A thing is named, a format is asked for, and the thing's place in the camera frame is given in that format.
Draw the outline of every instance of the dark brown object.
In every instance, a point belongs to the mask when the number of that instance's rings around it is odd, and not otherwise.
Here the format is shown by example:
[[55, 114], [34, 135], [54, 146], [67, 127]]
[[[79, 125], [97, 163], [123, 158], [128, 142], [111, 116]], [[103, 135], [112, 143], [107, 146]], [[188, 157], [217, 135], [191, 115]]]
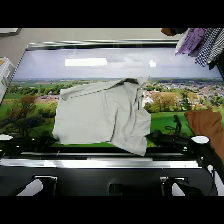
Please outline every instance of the dark brown object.
[[224, 160], [224, 129], [221, 113], [211, 110], [194, 110], [184, 115], [195, 135], [209, 137], [211, 147]]
[[161, 32], [166, 36], [175, 36], [176, 33], [172, 28], [162, 28]]

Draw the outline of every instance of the monitor screen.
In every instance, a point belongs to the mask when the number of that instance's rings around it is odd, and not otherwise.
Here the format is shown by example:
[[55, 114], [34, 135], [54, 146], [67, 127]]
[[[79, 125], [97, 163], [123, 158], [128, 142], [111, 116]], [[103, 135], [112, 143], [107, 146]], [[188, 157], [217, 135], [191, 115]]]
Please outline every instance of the monitor screen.
[[[151, 132], [171, 133], [165, 127], [175, 127], [176, 114], [182, 122], [181, 133], [191, 136], [184, 113], [212, 109], [223, 115], [224, 84], [217, 67], [201, 67], [193, 57], [175, 56], [174, 50], [154, 47], [25, 51], [0, 106], [0, 131], [30, 137], [47, 131], [51, 135], [60, 89], [147, 77], [142, 106], [152, 115]], [[113, 147], [109, 143], [82, 146]]]

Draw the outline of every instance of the gray cloth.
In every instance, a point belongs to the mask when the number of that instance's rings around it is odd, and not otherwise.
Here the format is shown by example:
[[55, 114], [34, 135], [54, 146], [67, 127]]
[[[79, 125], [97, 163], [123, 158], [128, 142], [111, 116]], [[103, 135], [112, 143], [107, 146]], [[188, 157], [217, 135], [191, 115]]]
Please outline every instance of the gray cloth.
[[62, 89], [53, 136], [61, 144], [111, 142], [144, 155], [151, 115], [142, 108], [140, 87], [147, 78], [97, 82]]

